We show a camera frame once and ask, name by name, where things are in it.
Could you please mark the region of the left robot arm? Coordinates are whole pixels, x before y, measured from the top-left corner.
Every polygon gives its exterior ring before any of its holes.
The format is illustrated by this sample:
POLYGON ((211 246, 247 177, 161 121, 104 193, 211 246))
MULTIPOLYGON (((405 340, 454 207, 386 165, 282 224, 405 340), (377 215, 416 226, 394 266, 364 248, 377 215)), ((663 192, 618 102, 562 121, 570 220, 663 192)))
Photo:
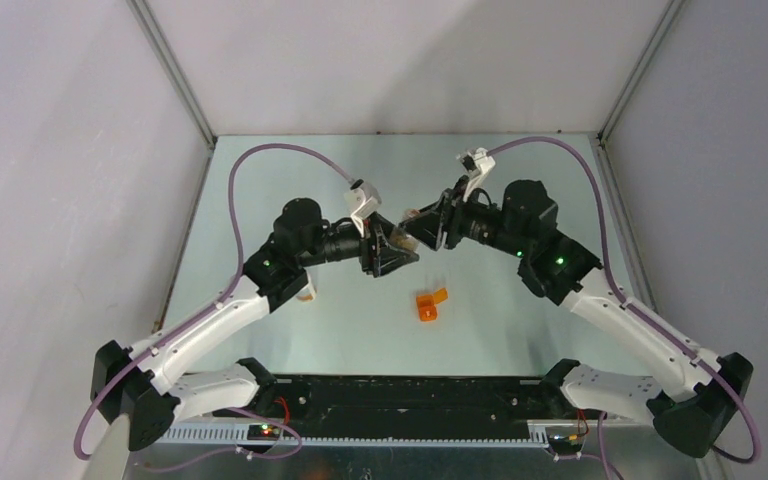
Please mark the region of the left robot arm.
POLYGON ((309 198, 289 201, 265 243, 242 264, 217 300, 171 330, 123 347, 111 340, 95 354, 90 398, 107 422, 130 422, 127 448, 142 450, 176 422, 242 407, 264 416, 276 403, 272 374, 249 358, 217 372, 187 370, 225 339, 311 290, 308 268, 358 259, 374 278, 418 261, 416 243, 378 213, 334 223, 309 198))

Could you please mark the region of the white pill bottle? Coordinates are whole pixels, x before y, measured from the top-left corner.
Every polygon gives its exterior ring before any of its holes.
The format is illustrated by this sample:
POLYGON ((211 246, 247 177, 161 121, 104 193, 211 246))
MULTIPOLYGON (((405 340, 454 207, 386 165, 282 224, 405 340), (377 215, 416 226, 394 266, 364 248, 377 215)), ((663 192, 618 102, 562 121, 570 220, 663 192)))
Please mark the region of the white pill bottle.
POLYGON ((315 285, 314 276, 310 271, 306 272, 306 283, 297 292, 295 298, 300 302, 312 302, 317 298, 317 288, 315 285))

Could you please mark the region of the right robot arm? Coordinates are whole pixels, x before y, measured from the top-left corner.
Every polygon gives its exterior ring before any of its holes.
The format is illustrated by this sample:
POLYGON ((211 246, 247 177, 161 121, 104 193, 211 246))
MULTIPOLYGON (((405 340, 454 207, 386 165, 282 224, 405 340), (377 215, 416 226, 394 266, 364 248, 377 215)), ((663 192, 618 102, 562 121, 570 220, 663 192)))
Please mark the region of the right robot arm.
POLYGON ((517 257, 517 274, 532 294, 610 335, 646 368, 634 376, 563 359, 541 380, 545 411, 566 418, 598 410, 653 427, 690 457, 714 450, 745 397, 752 364, 737 352, 701 347, 625 293, 595 254, 558 229, 557 203, 541 182, 510 183, 499 205, 478 197, 461 179, 401 227, 433 250, 470 239, 517 257))

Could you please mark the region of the amber glass pill bottle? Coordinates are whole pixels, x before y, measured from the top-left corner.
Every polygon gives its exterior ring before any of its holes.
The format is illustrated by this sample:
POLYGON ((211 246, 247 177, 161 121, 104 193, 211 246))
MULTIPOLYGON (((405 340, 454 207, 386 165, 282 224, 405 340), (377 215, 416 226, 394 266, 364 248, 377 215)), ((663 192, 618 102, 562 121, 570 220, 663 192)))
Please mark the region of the amber glass pill bottle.
POLYGON ((411 252, 417 251, 419 247, 419 241, 407 233, 406 230, 401 226, 401 223, 407 220, 411 220, 418 214, 419 211, 417 209, 411 208, 406 209, 403 212, 399 223, 394 226, 393 230, 389 234, 388 240, 392 245, 404 250, 409 250, 411 252))

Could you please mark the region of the orange pill organizer box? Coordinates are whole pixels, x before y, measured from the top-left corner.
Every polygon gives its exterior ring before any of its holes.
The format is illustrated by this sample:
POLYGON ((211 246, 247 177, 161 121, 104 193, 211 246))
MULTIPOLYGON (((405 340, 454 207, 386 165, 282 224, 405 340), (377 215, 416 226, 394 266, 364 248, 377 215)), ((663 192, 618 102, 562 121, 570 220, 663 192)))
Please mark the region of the orange pill organizer box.
POLYGON ((439 317, 438 306, 448 299, 445 287, 433 292, 422 292, 415 296, 417 315, 421 322, 433 322, 439 317))

